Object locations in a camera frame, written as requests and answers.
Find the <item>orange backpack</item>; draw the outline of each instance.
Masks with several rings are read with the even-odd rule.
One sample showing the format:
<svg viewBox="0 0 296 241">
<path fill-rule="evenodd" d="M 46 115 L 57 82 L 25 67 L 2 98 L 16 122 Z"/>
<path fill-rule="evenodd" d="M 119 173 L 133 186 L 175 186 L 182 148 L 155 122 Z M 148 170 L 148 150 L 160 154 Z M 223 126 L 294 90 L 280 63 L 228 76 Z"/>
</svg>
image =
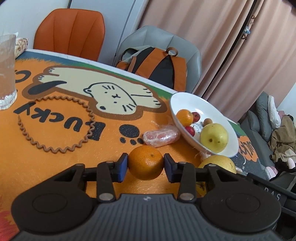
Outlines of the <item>orange backpack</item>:
<svg viewBox="0 0 296 241">
<path fill-rule="evenodd" d="M 175 91 L 185 92 L 187 65 L 186 60 L 177 57 L 175 48 L 166 51 L 150 46 L 129 48 L 121 56 L 116 67 L 145 77 Z"/>
</svg>

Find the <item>yellow pear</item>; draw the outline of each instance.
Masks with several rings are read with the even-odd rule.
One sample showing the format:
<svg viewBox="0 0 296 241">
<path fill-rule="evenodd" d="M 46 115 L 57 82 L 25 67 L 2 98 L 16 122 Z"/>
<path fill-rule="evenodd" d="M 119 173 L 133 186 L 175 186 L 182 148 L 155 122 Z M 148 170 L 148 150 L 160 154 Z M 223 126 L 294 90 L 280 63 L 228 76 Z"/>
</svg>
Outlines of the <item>yellow pear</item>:
<svg viewBox="0 0 296 241">
<path fill-rule="evenodd" d="M 228 143 L 227 130 L 218 123 L 207 124 L 200 133 L 200 143 L 212 152 L 222 152 Z"/>
<path fill-rule="evenodd" d="M 237 172 L 233 161 L 227 156 L 221 156 L 221 155 L 209 156 L 208 158 L 206 158 L 201 162 L 201 164 L 199 165 L 199 168 L 203 168 L 205 165 L 208 165 L 210 163 L 216 164 L 217 166 L 220 166 L 234 174 L 236 174 Z"/>
</svg>

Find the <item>white wall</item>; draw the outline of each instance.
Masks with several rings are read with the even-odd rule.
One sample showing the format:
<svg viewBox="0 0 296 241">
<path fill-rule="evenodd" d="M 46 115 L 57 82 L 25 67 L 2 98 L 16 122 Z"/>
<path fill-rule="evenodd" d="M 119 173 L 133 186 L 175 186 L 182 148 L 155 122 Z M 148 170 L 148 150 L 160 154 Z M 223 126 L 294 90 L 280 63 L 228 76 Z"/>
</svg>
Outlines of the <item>white wall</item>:
<svg viewBox="0 0 296 241">
<path fill-rule="evenodd" d="M 0 35 L 19 32 L 33 48 L 40 23 L 54 9 L 66 8 L 69 0 L 6 0 L 0 6 Z"/>
<path fill-rule="evenodd" d="M 296 119 L 296 84 L 294 84 L 277 110 L 283 110 L 285 114 L 293 116 L 294 120 Z"/>
</svg>

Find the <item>brown jacket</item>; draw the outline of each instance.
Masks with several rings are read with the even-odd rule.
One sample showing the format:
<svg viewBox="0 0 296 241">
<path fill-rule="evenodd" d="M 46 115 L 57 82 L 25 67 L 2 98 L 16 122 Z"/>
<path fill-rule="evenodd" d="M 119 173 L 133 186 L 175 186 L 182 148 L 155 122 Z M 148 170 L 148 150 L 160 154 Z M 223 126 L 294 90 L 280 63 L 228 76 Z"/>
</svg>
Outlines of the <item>brown jacket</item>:
<svg viewBox="0 0 296 241">
<path fill-rule="evenodd" d="M 283 116 L 281 126 L 273 131 L 268 145 L 273 152 L 271 155 L 273 162 L 277 162 L 279 158 L 283 159 L 288 149 L 296 153 L 296 129 L 289 116 Z"/>
</svg>

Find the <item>white pillow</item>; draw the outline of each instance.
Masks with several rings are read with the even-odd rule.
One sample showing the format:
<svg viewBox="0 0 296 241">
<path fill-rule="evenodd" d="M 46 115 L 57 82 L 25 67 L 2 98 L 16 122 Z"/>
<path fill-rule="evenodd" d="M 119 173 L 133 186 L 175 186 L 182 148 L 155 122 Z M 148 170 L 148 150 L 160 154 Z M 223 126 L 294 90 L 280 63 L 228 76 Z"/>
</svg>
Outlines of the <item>white pillow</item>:
<svg viewBox="0 0 296 241">
<path fill-rule="evenodd" d="M 274 97 L 269 95 L 268 96 L 268 116 L 270 119 L 270 124 L 272 128 L 275 130 L 276 128 L 281 126 L 281 117 L 279 116 L 279 113 L 276 110 L 276 106 L 274 104 Z"/>
</svg>

